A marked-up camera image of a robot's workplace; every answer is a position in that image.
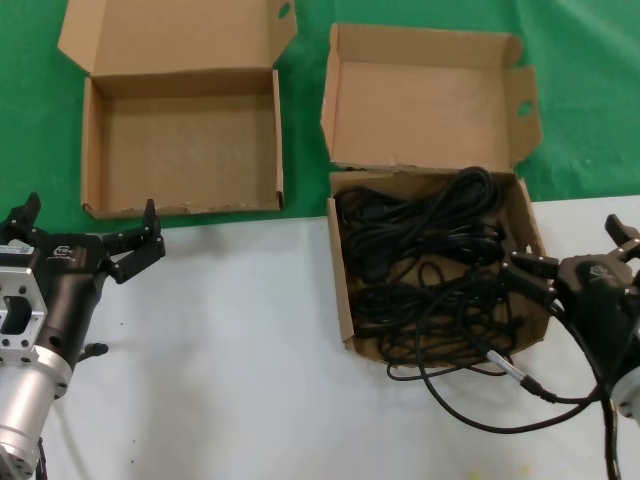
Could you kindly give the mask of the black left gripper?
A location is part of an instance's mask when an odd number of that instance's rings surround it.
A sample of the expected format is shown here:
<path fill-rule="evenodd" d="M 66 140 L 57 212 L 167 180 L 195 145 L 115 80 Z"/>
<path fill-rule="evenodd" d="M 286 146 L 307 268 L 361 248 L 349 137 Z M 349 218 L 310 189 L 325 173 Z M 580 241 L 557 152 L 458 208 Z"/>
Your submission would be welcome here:
<path fill-rule="evenodd" d="M 41 209 L 32 192 L 1 222 L 1 244 L 18 240 L 36 249 L 35 278 L 47 313 L 36 344 L 74 368 L 83 349 L 107 275 L 117 284 L 132 279 L 165 256 L 165 243 L 155 202 L 146 203 L 142 225 L 96 235 L 38 232 Z"/>

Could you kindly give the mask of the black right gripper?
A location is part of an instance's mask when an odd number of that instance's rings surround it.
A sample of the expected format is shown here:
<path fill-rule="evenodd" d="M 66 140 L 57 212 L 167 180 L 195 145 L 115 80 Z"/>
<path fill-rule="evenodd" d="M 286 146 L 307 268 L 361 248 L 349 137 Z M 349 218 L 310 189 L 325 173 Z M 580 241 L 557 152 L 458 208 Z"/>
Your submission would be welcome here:
<path fill-rule="evenodd" d="M 501 281 L 542 306 L 563 314 L 587 358 L 606 386 L 639 366 L 639 291 L 632 271 L 621 261 L 639 258 L 640 233 L 610 214 L 605 230 L 616 247 L 608 255 L 560 261 L 510 250 L 502 260 Z M 559 299 L 563 308 L 557 303 Z"/>

